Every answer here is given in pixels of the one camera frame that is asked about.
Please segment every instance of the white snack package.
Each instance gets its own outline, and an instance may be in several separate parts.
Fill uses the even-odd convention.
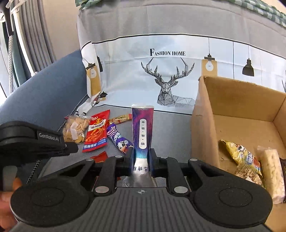
[[[261,162],[264,184],[272,197],[273,204],[280,204],[285,198],[285,185],[279,154],[276,149],[257,148],[258,158]]]

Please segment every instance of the open cardboard box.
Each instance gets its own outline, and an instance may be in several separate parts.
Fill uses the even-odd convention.
[[[192,119],[192,157],[234,173],[236,163],[219,143],[238,143],[253,155],[257,146],[286,159],[286,94],[222,77],[201,77]],[[266,225],[286,231],[286,204],[273,205]]]

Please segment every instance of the finger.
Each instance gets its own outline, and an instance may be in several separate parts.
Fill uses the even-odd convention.
[[[10,202],[13,192],[2,192],[0,193],[0,200],[3,202]]]
[[[11,213],[10,203],[0,201],[0,216],[7,215]]]
[[[0,226],[5,230],[12,228],[16,223],[17,221],[12,214],[0,216]]]
[[[14,182],[13,182],[13,191],[16,191],[18,188],[20,188],[22,186],[22,182],[20,180],[20,178],[15,178]]]

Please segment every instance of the cookie bag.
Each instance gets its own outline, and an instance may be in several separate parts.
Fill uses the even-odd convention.
[[[64,141],[75,143],[84,142],[84,131],[92,119],[92,117],[87,117],[84,115],[70,115],[63,128]]]

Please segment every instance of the red snack bag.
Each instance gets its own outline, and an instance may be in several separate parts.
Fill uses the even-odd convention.
[[[108,122],[110,110],[93,115],[88,126],[86,141],[82,152],[93,151],[107,144],[106,124]]]
[[[100,154],[97,155],[97,156],[91,157],[91,159],[94,159],[94,161],[95,161],[96,163],[104,162],[107,158],[108,158],[108,156],[107,156],[106,151],[100,153]]]

